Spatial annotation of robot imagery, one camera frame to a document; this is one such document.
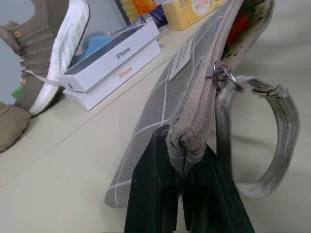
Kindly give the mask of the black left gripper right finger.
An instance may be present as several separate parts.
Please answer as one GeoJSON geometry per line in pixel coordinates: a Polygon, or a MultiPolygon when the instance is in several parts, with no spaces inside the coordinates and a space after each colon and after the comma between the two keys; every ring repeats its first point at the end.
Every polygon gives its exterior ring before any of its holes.
{"type": "Polygon", "coordinates": [[[222,160],[206,147],[182,192],[184,218],[190,233],[253,233],[255,230],[222,160]]]}

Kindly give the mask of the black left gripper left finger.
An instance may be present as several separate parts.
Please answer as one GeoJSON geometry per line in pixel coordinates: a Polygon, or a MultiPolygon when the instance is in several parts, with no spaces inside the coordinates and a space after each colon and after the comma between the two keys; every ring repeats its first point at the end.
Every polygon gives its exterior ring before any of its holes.
{"type": "Polygon", "coordinates": [[[172,233],[176,229],[178,177],[170,163],[169,127],[154,131],[131,180],[124,232],[172,233]]]}

